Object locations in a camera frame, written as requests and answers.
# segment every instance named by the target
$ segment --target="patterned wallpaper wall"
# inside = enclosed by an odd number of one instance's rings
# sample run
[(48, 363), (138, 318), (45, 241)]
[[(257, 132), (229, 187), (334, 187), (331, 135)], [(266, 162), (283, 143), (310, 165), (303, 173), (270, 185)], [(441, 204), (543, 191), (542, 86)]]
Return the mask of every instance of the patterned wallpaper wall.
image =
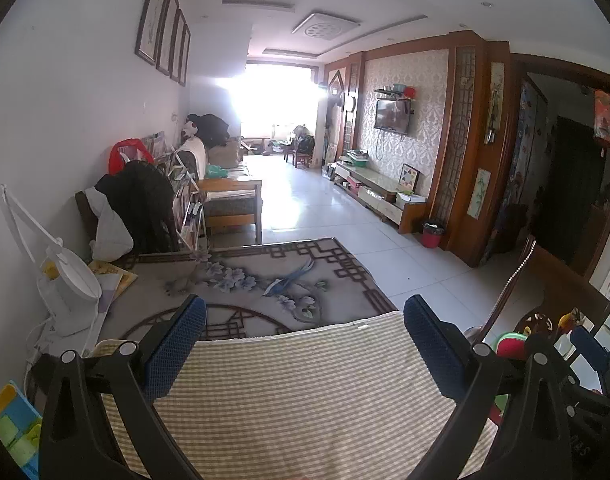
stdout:
[[(420, 175), (416, 192), (428, 196), (432, 173), (441, 139), (445, 93), (447, 91), (447, 50), (431, 50), (402, 56), (383, 57), (365, 63), (365, 99), (361, 124), (358, 127), (358, 146), (370, 153), (369, 167), (395, 180), (400, 168), (407, 163)], [(416, 88), (409, 134), (401, 136), (374, 129), (377, 95), (374, 89), (401, 83)], [(384, 136), (382, 160), (381, 139)]]

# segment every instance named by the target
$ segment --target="flat screen tv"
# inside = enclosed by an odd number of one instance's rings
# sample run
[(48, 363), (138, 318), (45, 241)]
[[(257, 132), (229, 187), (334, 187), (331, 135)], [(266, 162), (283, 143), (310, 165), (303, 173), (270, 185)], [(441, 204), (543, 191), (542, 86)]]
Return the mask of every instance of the flat screen tv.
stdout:
[(374, 127), (379, 130), (407, 134), (411, 105), (408, 100), (392, 101), (379, 99), (376, 101), (376, 120)]

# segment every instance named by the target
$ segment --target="blue gripper pad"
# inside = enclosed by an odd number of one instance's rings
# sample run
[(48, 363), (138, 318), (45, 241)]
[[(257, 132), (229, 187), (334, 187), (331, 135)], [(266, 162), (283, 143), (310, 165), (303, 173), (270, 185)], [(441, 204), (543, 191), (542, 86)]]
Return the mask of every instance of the blue gripper pad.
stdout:
[(441, 394), (460, 402), (467, 393), (465, 365), (459, 352), (469, 349), (465, 336), (454, 325), (439, 320), (418, 294), (405, 302), (403, 318)]
[(572, 330), (570, 341), (598, 374), (605, 374), (610, 362), (610, 354), (601, 346), (584, 326)]
[(205, 302), (194, 298), (145, 363), (143, 393), (149, 402), (169, 393), (194, 343), (205, 329), (206, 320)]

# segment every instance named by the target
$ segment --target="trash can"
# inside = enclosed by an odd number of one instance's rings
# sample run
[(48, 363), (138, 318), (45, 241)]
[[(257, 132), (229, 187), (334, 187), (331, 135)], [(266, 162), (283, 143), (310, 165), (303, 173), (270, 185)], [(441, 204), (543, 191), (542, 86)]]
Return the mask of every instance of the trash can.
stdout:
[(433, 249), (438, 247), (441, 242), (441, 236), (445, 233), (444, 227), (438, 222), (427, 220), (423, 224), (423, 234), (421, 235), (421, 244), (423, 247)]

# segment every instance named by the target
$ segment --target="gingham placemat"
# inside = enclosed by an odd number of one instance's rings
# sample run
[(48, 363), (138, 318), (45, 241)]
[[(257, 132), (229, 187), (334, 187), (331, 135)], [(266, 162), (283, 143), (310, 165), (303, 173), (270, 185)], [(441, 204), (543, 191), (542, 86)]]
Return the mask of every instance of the gingham placemat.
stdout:
[[(111, 352), (102, 342), (95, 354)], [(111, 396), (130, 467), (146, 474)], [(155, 407), (205, 480), (403, 480), (454, 409), (401, 312), (305, 332), (198, 342)], [(463, 475), (480, 468), (488, 421)]]

